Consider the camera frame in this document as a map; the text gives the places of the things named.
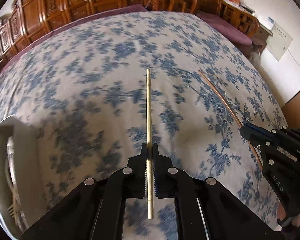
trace white container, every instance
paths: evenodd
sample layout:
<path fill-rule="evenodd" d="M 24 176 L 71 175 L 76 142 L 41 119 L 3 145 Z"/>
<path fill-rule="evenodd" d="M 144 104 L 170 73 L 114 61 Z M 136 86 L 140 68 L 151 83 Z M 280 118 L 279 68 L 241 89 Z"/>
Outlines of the white container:
<path fill-rule="evenodd" d="M 21 231 L 8 213 L 12 193 L 5 178 L 4 165 L 7 158 L 7 142 L 14 142 L 14 171 L 21 209 L 30 227 L 46 212 L 43 184 L 35 130 L 14 117 L 0 122 L 0 224 L 10 238 L 18 239 Z"/>

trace floral bedspread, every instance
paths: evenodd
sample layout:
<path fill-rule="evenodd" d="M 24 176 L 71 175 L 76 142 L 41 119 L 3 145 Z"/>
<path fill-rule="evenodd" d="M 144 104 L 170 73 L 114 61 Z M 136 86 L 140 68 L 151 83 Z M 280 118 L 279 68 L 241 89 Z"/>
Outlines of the floral bedspread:
<path fill-rule="evenodd" d="M 38 130 L 47 206 L 86 177 L 103 179 L 146 141 L 146 69 L 153 141 L 192 177 L 217 178 L 274 228 L 278 200 L 247 142 L 201 69 L 242 122 L 285 125 L 259 73 L 219 32 L 191 14 L 140 12 L 93 20 L 24 54 L 0 76 L 0 121 L 15 114 Z M 128 199 L 123 237 L 177 239 L 172 199 Z"/>

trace chopstick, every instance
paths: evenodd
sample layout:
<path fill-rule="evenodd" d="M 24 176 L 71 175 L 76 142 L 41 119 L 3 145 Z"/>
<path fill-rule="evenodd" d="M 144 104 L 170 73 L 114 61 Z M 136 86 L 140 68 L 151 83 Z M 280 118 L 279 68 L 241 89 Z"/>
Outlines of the chopstick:
<path fill-rule="evenodd" d="M 152 156 L 152 118 L 151 118 L 151 80 L 150 69 L 147 69 L 146 82 L 146 104 L 147 104 L 147 191 L 148 191 L 148 219 L 154 217 L 153 203 L 153 156 Z"/>
<path fill-rule="evenodd" d="M 233 119 L 235 120 L 235 122 L 237 123 L 237 125 L 239 126 L 239 128 L 241 128 L 243 125 L 240 122 L 239 118 L 236 116 L 236 114 L 234 113 L 234 111 L 232 110 L 232 108 L 229 106 L 228 102 L 224 99 L 224 97 L 220 94 L 220 92 L 217 90 L 217 88 L 210 82 L 210 80 L 201 72 L 201 70 L 198 70 L 199 74 L 202 76 L 202 78 L 205 80 L 205 82 L 207 82 L 207 84 L 212 88 L 212 90 L 216 93 L 216 95 L 220 98 L 220 100 L 222 101 L 222 103 L 224 104 L 224 106 L 228 109 L 228 111 L 230 112 L 231 116 L 233 117 Z M 252 153 L 255 156 L 257 163 L 259 165 L 260 170 L 263 169 L 262 163 L 260 161 L 259 155 L 256 151 L 256 149 L 250 144 L 250 142 L 248 141 Z"/>

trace metal screw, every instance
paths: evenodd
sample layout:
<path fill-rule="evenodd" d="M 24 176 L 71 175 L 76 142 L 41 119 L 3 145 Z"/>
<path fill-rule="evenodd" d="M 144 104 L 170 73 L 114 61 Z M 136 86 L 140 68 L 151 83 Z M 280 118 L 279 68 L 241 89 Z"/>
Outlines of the metal screw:
<path fill-rule="evenodd" d="M 132 169 L 129 168 L 129 167 L 126 167 L 126 168 L 124 168 L 124 169 L 122 170 L 122 172 L 123 172 L 124 174 L 130 174 L 130 173 L 132 172 Z"/>
<path fill-rule="evenodd" d="M 215 185 L 217 181 L 214 178 L 207 178 L 206 183 L 209 185 Z"/>
<path fill-rule="evenodd" d="M 84 180 L 84 184 L 87 186 L 91 186 L 94 184 L 94 179 L 93 178 L 87 178 Z"/>
<path fill-rule="evenodd" d="M 170 174 L 176 174 L 177 172 L 178 172 L 178 169 L 176 169 L 176 168 L 169 168 L 168 169 L 168 172 L 170 173 Z"/>

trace white cord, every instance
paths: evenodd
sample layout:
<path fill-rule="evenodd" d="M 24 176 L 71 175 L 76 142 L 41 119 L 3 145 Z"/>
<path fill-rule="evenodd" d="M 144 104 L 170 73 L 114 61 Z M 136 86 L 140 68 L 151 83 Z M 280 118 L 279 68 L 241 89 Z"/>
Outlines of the white cord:
<path fill-rule="evenodd" d="M 286 46 L 287 46 L 287 43 L 286 43 L 286 41 L 284 40 L 284 37 L 282 36 L 282 33 L 280 33 L 280 36 L 281 36 L 281 38 L 283 39 L 283 42 L 284 42 L 284 44 L 286 44 Z M 293 55 L 291 54 L 291 51 L 289 50 L 289 46 L 287 46 L 287 50 L 288 50 L 288 52 L 290 53 L 290 55 L 291 55 L 291 57 L 293 58 L 293 60 L 298 64 L 298 66 L 300 67 L 300 64 L 296 61 L 296 59 L 293 57 Z"/>

